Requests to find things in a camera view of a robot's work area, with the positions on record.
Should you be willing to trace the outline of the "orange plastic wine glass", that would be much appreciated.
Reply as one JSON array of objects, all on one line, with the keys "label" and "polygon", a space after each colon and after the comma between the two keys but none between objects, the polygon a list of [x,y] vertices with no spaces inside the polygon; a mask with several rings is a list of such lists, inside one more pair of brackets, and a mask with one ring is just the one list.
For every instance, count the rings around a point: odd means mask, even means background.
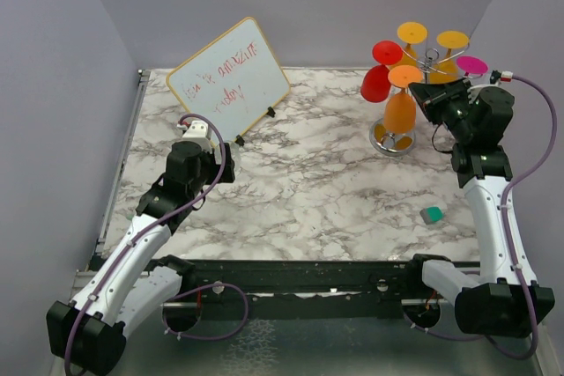
[{"label": "orange plastic wine glass", "polygon": [[419,83],[422,72],[415,66],[398,65],[388,74],[391,85],[400,91],[387,102],[383,116],[384,128],[393,134],[405,134],[413,130],[416,120],[416,102],[408,93],[408,85]]}]

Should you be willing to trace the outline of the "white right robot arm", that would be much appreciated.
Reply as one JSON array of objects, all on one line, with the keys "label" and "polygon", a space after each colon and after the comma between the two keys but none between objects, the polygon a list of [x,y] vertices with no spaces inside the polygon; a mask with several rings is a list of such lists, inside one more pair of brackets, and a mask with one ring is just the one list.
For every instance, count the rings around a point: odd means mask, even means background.
[{"label": "white right robot arm", "polygon": [[446,299],[465,334],[525,338],[555,299],[552,289],[539,285],[527,260],[513,209],[517,178],[501,140],[515,98],[499,85],[474,86],[467,78],[411,83],[409,89],[424,116],[455,139],[451,165],[471,208],[480,273],[469,276],[444,257],[417,254],[404,286],[416,298],[435,291]]}]

